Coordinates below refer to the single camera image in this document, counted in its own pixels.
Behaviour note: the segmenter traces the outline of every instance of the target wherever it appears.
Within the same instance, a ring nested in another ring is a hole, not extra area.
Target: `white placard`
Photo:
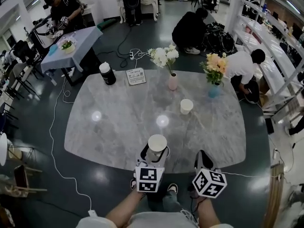
[[[126,71],[126,74],[129,81],[129,85],[131,86],[139,85],[147,82],[146,76],[144,75],[144,70],[141,67],[128,70]]]

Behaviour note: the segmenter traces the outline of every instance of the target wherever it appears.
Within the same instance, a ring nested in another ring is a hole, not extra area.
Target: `white bottle lid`
[[[107,62],[104,62],[102,63],[100,66],[99,66],[99,71],[102,73],[102,74],[105,74],[107,72],[110,71],[110,65],[107,63]]]

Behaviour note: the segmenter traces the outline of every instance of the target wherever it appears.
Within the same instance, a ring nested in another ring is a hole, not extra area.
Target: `pink vase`
[[[170,75],[168,86],[169,86],[170,90],[176,90],[176,88],[177,88],[177,75],[176,75],[176,73],[172,73]]]

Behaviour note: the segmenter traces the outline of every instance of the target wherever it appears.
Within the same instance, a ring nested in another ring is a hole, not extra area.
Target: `black canister with white lid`
[[[116,82],[114,72],[107,62],[104,62],[99,66],[99,71],[107,85],[112,85]]]

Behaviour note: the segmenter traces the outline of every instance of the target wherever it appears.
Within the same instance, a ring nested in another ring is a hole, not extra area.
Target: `vase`
[[[176,75],[176,73],[172,73],[170,75],[168,86],[169,86],[170,90],[176,90],[176,88],[177,88],[177,75]]]
[[[216,83],[216,84],[212,84],[211,86],[210,86],[210,90],[209,90],[209,92],[208,92],[208,96],[210,97],[210,98],[215,98],[215,97],[217,97],[219,95],[219,84],[218,83]]]
[[[75,50],[75,46],[74,46],[74,44],[72,44],[70,47],[65,49],[65,53],[69,54],[69,53],[72,53],[74,50]]]

